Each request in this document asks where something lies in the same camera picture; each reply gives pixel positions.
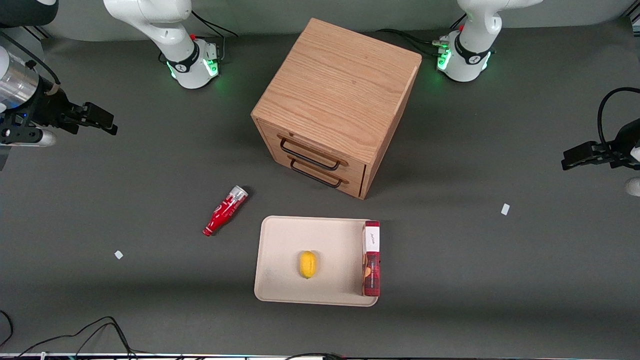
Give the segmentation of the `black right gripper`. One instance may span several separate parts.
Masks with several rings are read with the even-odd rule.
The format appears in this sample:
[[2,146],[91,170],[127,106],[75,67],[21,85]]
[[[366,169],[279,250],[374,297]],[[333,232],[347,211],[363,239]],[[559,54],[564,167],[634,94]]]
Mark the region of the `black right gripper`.
[[46,86],[37,86],[34,96],[20,106],[20,115],[28,123],[50,126],[68,133],[78,133],[80,126],[84,126],[117,135],[118,126],[114,124],[114,115],[109,111],[85,102],[81,112],[80,106],[72,103],[62,89],[53,95],[46,95],[47,90]]

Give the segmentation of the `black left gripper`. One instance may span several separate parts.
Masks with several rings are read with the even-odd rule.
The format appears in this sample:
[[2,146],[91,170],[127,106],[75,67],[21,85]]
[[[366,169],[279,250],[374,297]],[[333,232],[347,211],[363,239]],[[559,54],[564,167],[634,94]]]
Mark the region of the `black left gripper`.
[[611,141],[603,141],[610,149],[606,152],[604,146],[596,141],[586,141],[563,152],[561,166],[563,171],[569,171],[580,166],[598,166],[609,164],[611,169],[626,167],[639,170],[640,162],[633,157],[632,150],[639,145],[640,119],[637,118],[618,130]]

